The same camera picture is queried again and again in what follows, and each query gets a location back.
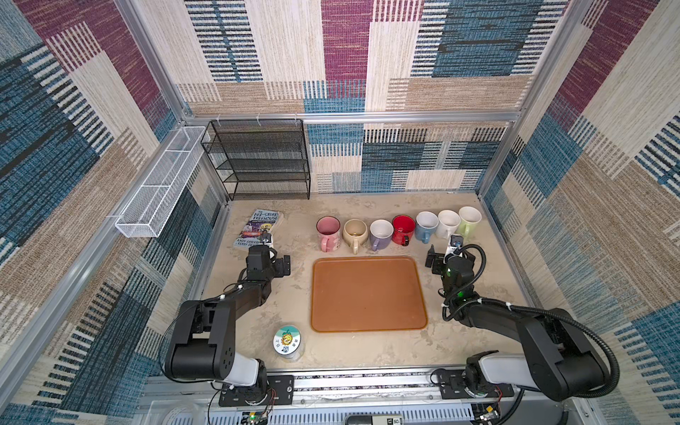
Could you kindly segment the white mug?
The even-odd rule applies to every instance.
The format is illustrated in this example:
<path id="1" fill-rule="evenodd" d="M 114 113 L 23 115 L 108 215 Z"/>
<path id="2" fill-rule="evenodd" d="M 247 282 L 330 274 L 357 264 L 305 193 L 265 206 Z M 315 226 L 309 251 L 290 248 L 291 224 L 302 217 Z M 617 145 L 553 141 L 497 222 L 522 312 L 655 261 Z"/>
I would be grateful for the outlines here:
<path id="1" fill-rule="evenodd" d="M 457 232 L 461 223 L 460 216 L 453 210 L 442 210 L 437 215 L 437 219 L 436 236 L 446 240 Z"/>

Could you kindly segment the light green mug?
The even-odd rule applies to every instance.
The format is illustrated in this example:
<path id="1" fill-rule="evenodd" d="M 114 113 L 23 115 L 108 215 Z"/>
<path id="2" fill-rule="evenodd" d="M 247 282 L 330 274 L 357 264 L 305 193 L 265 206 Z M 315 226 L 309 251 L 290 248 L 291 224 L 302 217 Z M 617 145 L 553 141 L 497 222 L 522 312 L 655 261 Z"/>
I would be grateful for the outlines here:
<path id="1" fill-rule="evenodd" d="M 458 234 L 464 238 L 469 238 L 475 230 L 478 223 L 483 219 L 479 210 L 472 206 L 463 206 L 460 208 L 458 215 L 460 216 L 460 226 L 458 227 Z"/>

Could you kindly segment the blue dotted mug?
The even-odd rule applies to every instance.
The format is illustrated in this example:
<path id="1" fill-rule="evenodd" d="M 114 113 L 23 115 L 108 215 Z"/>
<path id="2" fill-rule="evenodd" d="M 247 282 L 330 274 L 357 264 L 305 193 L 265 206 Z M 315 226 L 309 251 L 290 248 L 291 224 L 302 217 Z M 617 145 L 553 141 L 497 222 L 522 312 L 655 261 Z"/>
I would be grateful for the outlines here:
<path id="1" fill-rule="evenodd" d="M 415 222 L 415 238 L 423 244 L 428 244 L 432 236 L 436 233 L 439 225 L 437 214 L 429 211 L 419 212 L 419 214 L 416 215 Z"/>

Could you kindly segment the red mug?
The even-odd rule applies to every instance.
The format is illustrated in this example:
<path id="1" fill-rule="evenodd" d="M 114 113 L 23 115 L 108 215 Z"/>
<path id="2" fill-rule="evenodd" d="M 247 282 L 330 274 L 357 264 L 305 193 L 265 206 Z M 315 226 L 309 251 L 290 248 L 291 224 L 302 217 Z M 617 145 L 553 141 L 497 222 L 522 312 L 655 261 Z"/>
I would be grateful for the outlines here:
<path id="1" fill-rule="evenodd" d="M 415 232 L 416 222 L 408 215 L 398 215 L 393 218 L 392 242 L 399 246 L 409 246 Z"/>

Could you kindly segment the pink ghost mug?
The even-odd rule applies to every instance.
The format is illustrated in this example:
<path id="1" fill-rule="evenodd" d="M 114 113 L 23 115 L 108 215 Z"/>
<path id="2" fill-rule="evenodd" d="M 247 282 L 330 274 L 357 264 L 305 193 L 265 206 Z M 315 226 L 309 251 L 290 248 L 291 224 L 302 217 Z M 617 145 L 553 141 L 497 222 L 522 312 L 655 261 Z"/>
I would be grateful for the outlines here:
<path id="1" fill-rule="evenodd" d="M 336 251 L 341 244 L 342 225 L 334 216 L 324 216 L 318 219 L 316 231 L 320 237 L 320 250 L 323 253 Z"/>

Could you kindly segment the purple mug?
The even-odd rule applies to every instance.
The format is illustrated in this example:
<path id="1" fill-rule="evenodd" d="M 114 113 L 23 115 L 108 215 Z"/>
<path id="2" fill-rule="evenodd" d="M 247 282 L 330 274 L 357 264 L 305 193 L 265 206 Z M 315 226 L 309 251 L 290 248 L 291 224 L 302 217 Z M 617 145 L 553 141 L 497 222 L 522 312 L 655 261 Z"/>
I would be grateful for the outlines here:
<path id="1" fill-rule="evenodd" d="M 381 251 L 389 246 L 394 228 L 390 221 L 380 219 L 373 221 L 369 227 L 369 242 L 372 251 Z"/>

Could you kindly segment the brown plastic tray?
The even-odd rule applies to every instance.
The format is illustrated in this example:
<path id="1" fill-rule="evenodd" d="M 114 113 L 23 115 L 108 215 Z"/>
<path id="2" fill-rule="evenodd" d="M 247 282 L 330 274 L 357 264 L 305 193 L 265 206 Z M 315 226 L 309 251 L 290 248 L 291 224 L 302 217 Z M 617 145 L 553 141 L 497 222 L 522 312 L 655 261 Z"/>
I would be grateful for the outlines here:
<path id="1" fill-rule="evenodd" d="M 426 328 L 429 319 L 416 263 L 406 256 L 317 260 L 310 322 L 320 333 Z"/>

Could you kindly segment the beige ceramic teapot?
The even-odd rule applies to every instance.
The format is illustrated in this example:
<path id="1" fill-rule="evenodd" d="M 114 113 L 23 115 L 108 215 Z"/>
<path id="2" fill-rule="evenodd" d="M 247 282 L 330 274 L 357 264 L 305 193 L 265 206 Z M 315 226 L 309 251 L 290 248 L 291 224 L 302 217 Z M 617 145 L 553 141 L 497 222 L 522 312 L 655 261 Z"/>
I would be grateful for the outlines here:
<path id="1" fill-rule="evenodd" d="M 368 225 L 359 219 L 350 219 L 343 227 L 343 239 L 357 255 L 359 248 L 368 240 Z"/>

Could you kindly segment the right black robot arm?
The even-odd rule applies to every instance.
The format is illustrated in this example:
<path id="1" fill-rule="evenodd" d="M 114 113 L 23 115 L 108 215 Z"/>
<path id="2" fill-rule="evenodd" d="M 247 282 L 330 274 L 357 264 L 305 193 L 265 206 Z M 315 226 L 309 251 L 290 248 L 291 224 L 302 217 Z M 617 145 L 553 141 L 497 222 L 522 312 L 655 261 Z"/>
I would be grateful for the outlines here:
<path id="1" fill-rule="evenodd" d="M 486 329 L 522 347 L 518 355 L 488 351 L 469 357 L 462 379 L 470 396 L 483 397 L 500 384 L 537 391 L 553 401 L 600 398 L 616 389 L 621 369 L 614 351 L 567 311 L 479 295 L 475 285 L 486 262 L 478 244 L 450 246 L 445 253 L 429 249 L 425 260 L 441 279 L 445 322 Z"/>

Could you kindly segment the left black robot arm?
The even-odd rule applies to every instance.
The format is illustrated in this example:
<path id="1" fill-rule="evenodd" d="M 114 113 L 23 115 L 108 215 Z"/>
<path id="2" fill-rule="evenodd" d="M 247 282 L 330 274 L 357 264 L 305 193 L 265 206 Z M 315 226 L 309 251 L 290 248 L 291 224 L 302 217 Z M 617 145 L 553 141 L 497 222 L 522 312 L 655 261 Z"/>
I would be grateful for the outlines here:
<path id="1" fill-rule="evenodd" d="M 246 267 L 235 283 L 216 297 L 190 300 L 172 324 L 168 351 L 161 364 L 175 382 L 222 382 L 235 387 L 263 387 L 266 367 L 259 359 L 237 352 L 237 319 L 263 306 L 272 282 L 289 276 L 291 258 L 265 244 L 249 248 Z"/>

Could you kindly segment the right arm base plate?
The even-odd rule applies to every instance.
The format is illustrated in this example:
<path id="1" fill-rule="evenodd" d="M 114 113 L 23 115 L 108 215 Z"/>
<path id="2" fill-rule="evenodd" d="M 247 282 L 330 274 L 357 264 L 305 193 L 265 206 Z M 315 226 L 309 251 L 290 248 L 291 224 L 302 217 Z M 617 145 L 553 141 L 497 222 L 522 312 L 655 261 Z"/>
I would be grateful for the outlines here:
<path id="1" fill-rule="evenodd" d="M 430 373 L 430 382 L 439 388 L 443 400 L 505 400 L 513 398 L 515 390 L 508 384 L 484 384 L 476 390 L 469 389 L 463 368 L 437 368 Z"/>

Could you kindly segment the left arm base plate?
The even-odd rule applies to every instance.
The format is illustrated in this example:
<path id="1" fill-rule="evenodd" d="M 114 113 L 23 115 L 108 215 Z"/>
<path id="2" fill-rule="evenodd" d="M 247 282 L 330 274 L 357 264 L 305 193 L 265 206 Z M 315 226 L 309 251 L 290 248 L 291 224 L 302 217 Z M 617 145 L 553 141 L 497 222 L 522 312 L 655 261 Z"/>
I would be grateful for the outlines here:
<path id="1" fill-rule="evenodd" d="M 292 404 L 294 391 L 293 375 L 264 375 L 252 386 L 224 384 L 218 405 L 220 407 L 265 407 L 288 406 Z"/>

